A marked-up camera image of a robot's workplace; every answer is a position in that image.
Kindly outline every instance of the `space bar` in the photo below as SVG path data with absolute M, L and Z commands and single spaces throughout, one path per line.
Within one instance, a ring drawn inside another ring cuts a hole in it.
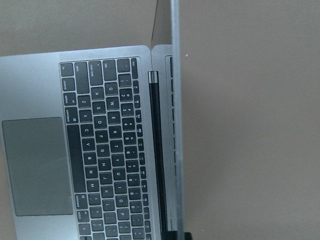
M 68 125 L 66 127 L 66 130 L 68 134 L 73 189 L 75 193 L 85 193 L 86 182 L 84 174 L 84 164 L 82 161 L 79 126 Z

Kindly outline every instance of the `silver laptop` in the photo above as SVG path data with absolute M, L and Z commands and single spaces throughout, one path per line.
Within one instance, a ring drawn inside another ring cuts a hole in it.
M 178 9 L 150 48 L 0 57 L 18 240 L 184 238 Z

